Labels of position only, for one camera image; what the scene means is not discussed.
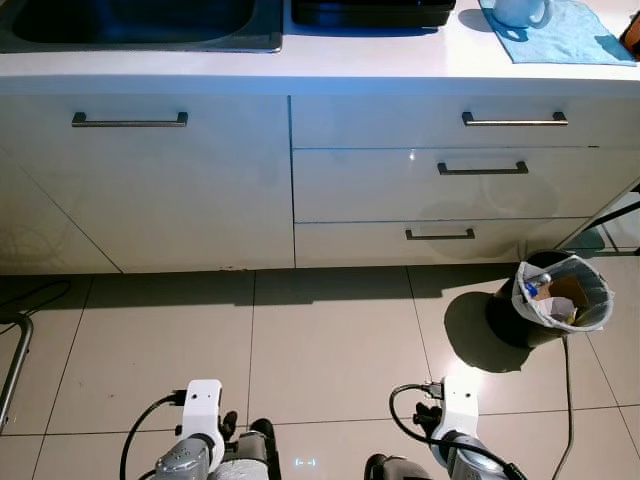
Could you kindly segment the black trash bin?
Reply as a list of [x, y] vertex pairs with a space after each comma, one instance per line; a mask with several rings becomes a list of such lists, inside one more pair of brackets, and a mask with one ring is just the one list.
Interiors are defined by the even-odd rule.
[[[530, 255], [527, 256], [527, 259], [529, 259], [530, 256], [535, 255], [535, 253], [543, 251], [530, 253]], [[486, 302], [486, 323], [488, 323], [489, 328], [493, 330], [493, 333], [497, 335], [500, 340], [503, 340], [503, 342], [509, 344], [509, 346], [532, 349], [543, 346], [545, 343], [552, 342], [552, 340], [567, 337], [567, 335], [588, 333], [562, 332], [562, 330], [550, 329], [548, 326], [535, 325], [532, 324], [530, 320], [527, 320], [526, 317], [522, 317], [520, 314], [517, 314], [515, 307], [513, 307], [511, 302], [511, 289], [509, 289], [513, 285], [513, 276], [515, 276], [515, 274], [513, 274], [511, 278], [507, 280], [507, 283], [503, 284], [503, 287], [500, 288], [488, 302]]]

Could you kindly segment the brown kitchen object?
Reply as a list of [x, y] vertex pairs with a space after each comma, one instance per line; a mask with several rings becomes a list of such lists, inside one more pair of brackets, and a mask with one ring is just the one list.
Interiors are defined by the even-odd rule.
[[636, 12], [630, 17], [630, 23], [623, 29], [620, 42], [634, 60], [639, 59], [640, 41], [640, 13]]

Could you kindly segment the white mug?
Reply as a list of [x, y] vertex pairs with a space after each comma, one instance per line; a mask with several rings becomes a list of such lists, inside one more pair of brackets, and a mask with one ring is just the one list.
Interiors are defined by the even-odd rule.
[[552, 9], [550, 0], [494, 0], [492, 14], [503, 26], [529, 28], [547, 23]]

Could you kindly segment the grey robot right leg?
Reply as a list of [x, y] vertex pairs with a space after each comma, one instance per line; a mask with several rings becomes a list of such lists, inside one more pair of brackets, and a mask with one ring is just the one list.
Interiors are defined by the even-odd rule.
[[364, 480], [431, 480], [420, 463], [401, 456], [371, 454], [365, 463]]

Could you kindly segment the black countertop appliance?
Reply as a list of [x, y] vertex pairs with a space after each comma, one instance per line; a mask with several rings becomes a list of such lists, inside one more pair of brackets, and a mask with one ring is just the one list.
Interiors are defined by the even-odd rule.
[[310, 27], [434, 28], [458, 0], [289, 0], [294, 23]]

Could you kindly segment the brown cardboard scrap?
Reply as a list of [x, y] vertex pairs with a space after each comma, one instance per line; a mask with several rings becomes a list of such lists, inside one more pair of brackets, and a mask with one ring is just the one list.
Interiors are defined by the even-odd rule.
[[575, 324], [577, 316], [589, 306], [588, 294], [576, 276], [562, 276], [543, 289], [539, 305], [558, 323]]

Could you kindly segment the steel kitchen sink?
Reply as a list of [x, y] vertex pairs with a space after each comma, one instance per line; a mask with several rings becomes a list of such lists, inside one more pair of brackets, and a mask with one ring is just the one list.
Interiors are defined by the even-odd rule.
[[285, 0], [0, 0], [0, 54], [278, 52]]

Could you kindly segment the white bin liner bag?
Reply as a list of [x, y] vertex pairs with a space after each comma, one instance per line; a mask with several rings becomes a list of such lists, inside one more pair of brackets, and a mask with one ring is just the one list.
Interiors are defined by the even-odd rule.
[[[589, 306], [577, 316], [575, 324], [558, 323], [539, 305], [547, 284], [562, 276], [576, 276], [588, 294]], [[608, 323], [613, 314], [614, 292], [598, 270], [576, 253], [543, 251], [522, 261], [513, 276], [511, 302], [517, 314], [532, 324], [562, 332], [595, 332]]]

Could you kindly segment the white kitchen cabinet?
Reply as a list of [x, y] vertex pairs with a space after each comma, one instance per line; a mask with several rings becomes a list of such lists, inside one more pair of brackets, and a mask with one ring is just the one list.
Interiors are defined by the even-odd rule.
[[[562, 127], [466, 127], [549, 119]], [[73, 128], [173, 120], [184, 128]], [[515, 262], [639, 178], [640, 102], [466, 95], [0, 95], [0, 159], [119, 273]], [[524, 175], [440, 175], [512, 168]], [[461, 234], [475, 239], [407, 239]]]

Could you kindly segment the grey metal tube stand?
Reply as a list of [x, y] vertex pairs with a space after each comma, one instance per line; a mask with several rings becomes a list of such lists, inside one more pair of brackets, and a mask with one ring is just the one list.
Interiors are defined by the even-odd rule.
[[18, 326], [20, 337], [15, 346], [14, 355], [8, 372], [6, 372], [3, 388], [0, 388], [0, 433], [9, 422], [10, 408], [17, 389], [24, 361], [29, 353], [29, 344], [35, 334], [35, 325], [28, 314], [0, 314], [0, 325]]

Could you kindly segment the blue cloth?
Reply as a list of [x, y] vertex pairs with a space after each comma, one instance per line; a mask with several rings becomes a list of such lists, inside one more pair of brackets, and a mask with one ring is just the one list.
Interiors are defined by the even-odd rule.
[[494, 0], [479, 0], [509, 59], [515, 64], [612, 65], [636, 67], [637, 61], [596, 14], [577, 0], [550, 0], [552, 14], [538, 27], [503, 26], [492, 14]]

